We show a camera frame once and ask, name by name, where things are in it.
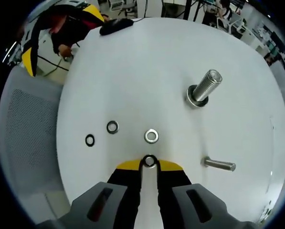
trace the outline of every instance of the black hair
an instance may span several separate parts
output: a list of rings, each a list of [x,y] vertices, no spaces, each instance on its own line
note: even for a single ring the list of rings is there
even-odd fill
[[[51,6],[49,9],[45,10],[39,15],[38,24],[41,30],[51,28],[51,17],[52,16],[63,16],[68,15],[73,11],[73,6],[69,5],[57,5]]]
[[[223,8],[229,8],[230,7],[230,0],[221,0],[221,5]]]

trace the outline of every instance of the white table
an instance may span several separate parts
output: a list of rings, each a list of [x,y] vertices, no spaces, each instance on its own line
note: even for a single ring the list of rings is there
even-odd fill
[[[285,178],[285,107],[264,59],[233,36],[190,21],[146,18],[105,37],[98,30],[82,42],[58,111],[57,153],[69,201],[107,181],[118,164],[153,154],[181,165],[239,220],[257,221]],[[223,82],[206,107],[192,110],[184,94],[209,69]],[[115,135],[106,131],[111,120],[120,125]],[[144,140],[150,128],[159,132],[152,145]],[[85,144],[88,134],[93,147]],[[206,155],[237,168],[204,168]],[[143,185],[151,185],[143,186],[136,228],[158,229],[156,176],[144,173]]]

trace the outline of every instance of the chair backrest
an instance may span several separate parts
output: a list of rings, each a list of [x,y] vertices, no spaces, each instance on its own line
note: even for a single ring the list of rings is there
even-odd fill
[[[63,190],[56,153],[62,86],[15,66],[0,99],[0,163],[16,194]]]
[[[232,17],[230,18],[229,22],[230,24],[234,23],[235,21],[238,21],[241,19],[241,16],[235,12],[232,12]]]

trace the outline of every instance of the person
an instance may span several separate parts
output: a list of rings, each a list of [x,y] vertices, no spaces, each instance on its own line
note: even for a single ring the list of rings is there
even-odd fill
[[[109,21],[107,15],[102,14],[102,17],[104,22]],[[62,12],[46,15],[43,21],[46,27],[50,28],[53,51],[63,58],[71,57],[71,46],[83,40],[90,30],[99,26],[95,22],[79,20]]]
[[[230,9],[230,0],[217,0],[215,4],[218,7],[217,16],[223,20],[229,21],[232,15],[232,10]]]
[[[205,13],[202,24],[206,25],[216,25],[217,17],[222,21],[229,21],[232,16],[232,10],[230,9],[230,0],[216,0],[215,2],[216,9],[210,10]],[[225,27],[225,23],[219,21],[219,26]]]

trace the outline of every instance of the black washer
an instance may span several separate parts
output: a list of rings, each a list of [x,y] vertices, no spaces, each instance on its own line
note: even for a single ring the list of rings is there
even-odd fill
[[[109,126],[111,124],[115,124],[116,125],[116,129],[114,131],[109,129]],[[107,130],[108,133],[113,135],[113,134],[115,134],[115,133],[117,133],[119,131],[119,124],[116,121],[110,121],[110,122],[107,123],[106,130]]]
[[[153,163],[152,165],[148,165],[148,164],[146,163],[146,159],[147,159],[148,157],[153,158],[154,163]],[[145,155],[145,156],[142,158],[142,162],[143,162],[143,165],[144,165],[145,167],[148,167],[148,168],[153,167],[155,164],[158,165],[158,163],[159,163],[159,161],[157,160],[157,158],[156,158],[154,155],[151,155],[151,154]]]
[[[87,139],[90,138],[90,137],[92,137],[92,139],[93,139],[92,144],[89,144],[89,143],[87,142]],[[85,138],[85,143],[86,143],[86,145],[88,145],[89,147],[92,147],[92,146],[95,144],[95,137],[94,137],[93,135],[91,135],[91,134],[87,135],[86,138]]]

